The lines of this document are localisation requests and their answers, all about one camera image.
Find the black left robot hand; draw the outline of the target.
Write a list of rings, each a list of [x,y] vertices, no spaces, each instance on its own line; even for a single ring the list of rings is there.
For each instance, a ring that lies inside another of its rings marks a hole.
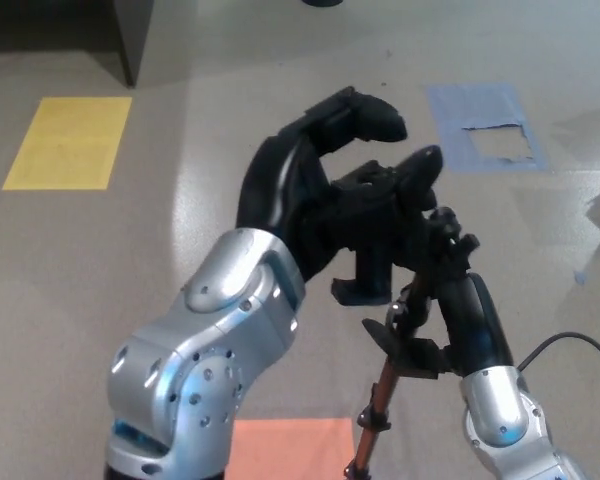
[[[439,146],[423,147],[394,167],[369,161],[339,180],[322,156],[354,140],[405,140],[405,121],[388,102],[346,87],[269,136],[245,174],[236,225],[267,231],[288,247],[305,280],[342,249],[380,248],[415,271],[425,256],[424,212],[436,207]]]

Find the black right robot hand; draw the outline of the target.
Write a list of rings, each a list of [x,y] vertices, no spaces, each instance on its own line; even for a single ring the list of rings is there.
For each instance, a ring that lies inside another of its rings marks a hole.
[[[432,299],[438,301],[447,329],[449,344],[443,348],[416,336],[428,319]],[[436,379],[443,373],[466,377],[514,364],[489,290],[476,273],[442,281],[430,290],[416,280],[385,323],[365,319],[362,324],[399,377]]]

